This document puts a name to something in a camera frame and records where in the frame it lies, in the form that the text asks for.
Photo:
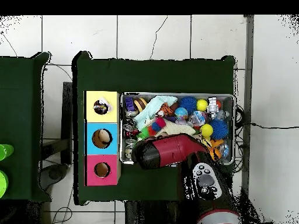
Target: blue box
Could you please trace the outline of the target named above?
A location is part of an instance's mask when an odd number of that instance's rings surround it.
[[[98,148],[92,141],[93,134],[102,129],[107,130],[112,136],[112,141],[107,148]],[[116,155],[118,151],[117,130],[117,123],[87,123],[87,155]]]

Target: stacked boxes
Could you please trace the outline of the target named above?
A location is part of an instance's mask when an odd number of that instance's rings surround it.
[[[85,185],[116,185],[119,162],[119,94],[85,92]]]

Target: yellow box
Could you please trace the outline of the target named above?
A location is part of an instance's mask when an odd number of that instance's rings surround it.
[[[97,100],[104,98],[112,110],[100,115],[95,112],[93,106]],[[119,94],[109,91],[86,91],[86,120],[90,123],[117,123],[119,115]]]

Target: green table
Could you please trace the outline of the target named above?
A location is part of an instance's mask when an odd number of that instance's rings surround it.
[[[130,61],[91,59],[79,52],[72,62],[74,92],[74,186],[77,202],[110,200],[177,200],[177,169],[142,170],[123,164],[118,185],[84,186],[84,91],[234,94],[231,56],[222,60]],[[233,164],[223,167],[232,173]]]
[[[32,58],[0,57],[0,144],[15,153],[0,161],[9,185],[2,200],[49,201],[39,187],[41,154],[41,72],[46,52]]]

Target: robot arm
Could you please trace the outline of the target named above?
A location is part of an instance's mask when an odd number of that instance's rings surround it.
[[[204,145],[186,134],[140,141],[132,160],[143,169],[178,164],[178,196],[187,224],[241,224],[230,190]]]

